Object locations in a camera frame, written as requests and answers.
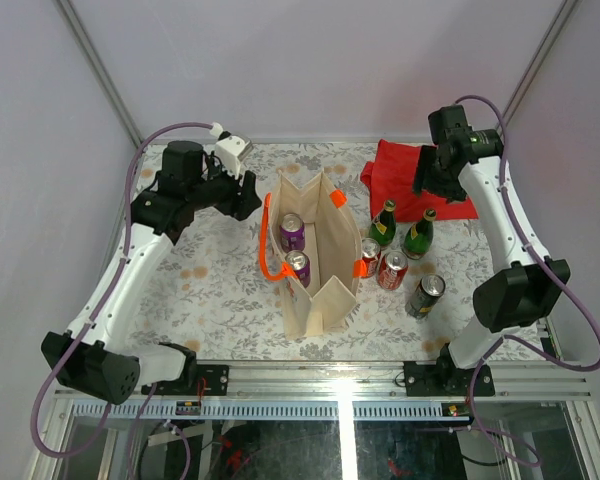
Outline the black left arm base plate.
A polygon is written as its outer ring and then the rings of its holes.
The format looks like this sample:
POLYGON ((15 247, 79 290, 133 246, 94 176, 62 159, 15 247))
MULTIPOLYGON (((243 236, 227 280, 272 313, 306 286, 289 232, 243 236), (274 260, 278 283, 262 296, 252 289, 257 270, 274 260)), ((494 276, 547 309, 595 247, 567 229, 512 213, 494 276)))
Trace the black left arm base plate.
POLYGON ((155 390, 163 396, 225 396, 230 367, 226 364, 197 364, 178 380, 162 381, 155 390))

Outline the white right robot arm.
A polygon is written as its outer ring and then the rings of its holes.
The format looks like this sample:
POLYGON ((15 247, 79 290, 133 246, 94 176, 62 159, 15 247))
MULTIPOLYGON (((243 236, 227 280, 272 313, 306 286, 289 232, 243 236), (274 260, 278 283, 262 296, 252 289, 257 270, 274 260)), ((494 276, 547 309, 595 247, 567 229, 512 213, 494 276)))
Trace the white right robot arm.
POLYGON ((428 117, 432 144, 421 153, 415 194, 447 202, 470 201, 482 223, 493 276, 473 293, 474 316, 446 349, 450 361, 436 369, 438 387, 458 394, 474 367, 504 335, 516 334, 547 317, 571 275, 537 239, 503 161, 504 143, 494 129, 475 130, 459 105, 428 117))

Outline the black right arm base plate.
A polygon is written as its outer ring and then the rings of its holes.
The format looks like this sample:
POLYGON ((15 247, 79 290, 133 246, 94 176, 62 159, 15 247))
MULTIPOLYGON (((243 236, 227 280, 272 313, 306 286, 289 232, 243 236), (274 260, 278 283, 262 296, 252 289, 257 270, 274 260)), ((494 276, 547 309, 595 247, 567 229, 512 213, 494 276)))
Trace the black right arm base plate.
MULTIPOLYGON (((459 369, 444 364, 403 362, 405 389, 410 397, 468 397, 475 368, 459 369)), ((476 397, 495 396, 495 387, 489 366, 482 366, 474 382, 476 397)))

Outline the beige canvas bag orange handles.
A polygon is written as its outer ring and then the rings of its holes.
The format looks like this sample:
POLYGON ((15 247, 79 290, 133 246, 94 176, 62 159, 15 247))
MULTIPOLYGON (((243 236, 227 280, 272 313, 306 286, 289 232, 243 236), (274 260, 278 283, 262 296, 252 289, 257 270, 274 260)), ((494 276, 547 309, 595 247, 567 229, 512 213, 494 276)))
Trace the beige canvas bag orange handles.
POLYGON ((357 305, 359 281, 365 273, 361 235, 346 195, 321 172, 298 187, 281 175, 264 201, 259 266, 279 285, 283 329, 287 339, 338 333, 357 305), (311 283, 305 288, 285 262, 279 225, 289 213, 305 224, 305 249, 311 283))

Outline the purple soda can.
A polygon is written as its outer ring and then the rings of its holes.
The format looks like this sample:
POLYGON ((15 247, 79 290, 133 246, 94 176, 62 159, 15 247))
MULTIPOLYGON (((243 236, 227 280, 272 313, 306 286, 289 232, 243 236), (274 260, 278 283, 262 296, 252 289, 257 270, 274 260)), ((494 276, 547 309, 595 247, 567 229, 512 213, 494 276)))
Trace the purple soda can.
POLYGON ((305 224, 299 215, 295 213, 284 215, 279 225, 279 233, 284 252, 305 249, 305 224))
POLYGON ((285 262, 291 266, 300 283, 308 288, 311 283, 311 267, 309 257, 301 250, 291 250, 285 256, 285 262))

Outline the green glass bottle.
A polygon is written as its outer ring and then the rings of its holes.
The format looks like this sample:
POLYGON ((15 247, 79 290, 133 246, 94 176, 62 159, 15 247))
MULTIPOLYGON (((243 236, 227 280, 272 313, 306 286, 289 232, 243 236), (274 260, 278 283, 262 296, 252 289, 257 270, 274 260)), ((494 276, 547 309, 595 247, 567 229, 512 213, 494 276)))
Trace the green glass bottle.
POLYGON ((422 218, 412 224, 402 244, 403 253, 412 260, 422 258, 430 249, 434 237, 434 222, 437 212, 433 208, 426 209, 422 218))
POLYGON ((396 233, 396 203, 392 199, 384 202, 382 210, 373 218, 368 237, 375 240, 381 249, 390 246, 396 233))

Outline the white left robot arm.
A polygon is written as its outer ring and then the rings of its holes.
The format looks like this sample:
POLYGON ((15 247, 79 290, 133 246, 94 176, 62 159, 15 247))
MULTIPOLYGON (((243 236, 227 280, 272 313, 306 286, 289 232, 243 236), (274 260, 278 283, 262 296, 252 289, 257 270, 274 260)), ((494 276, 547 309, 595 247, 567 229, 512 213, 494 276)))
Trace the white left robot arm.
POLYGON ((188 394, 199 382, 194 351, 171 342, 140 349, 126 343, 143 291, 197 211, 212 207, 238 221, 262 201, 256 176, 242 166, 250 140, 223 133, 211 153, 191 141, 172 141, 162 167, 130 204, 119 252, 80 315, 62 334, 48 333, 41 351, 63 386, 113 405, 139 386, 188 394))

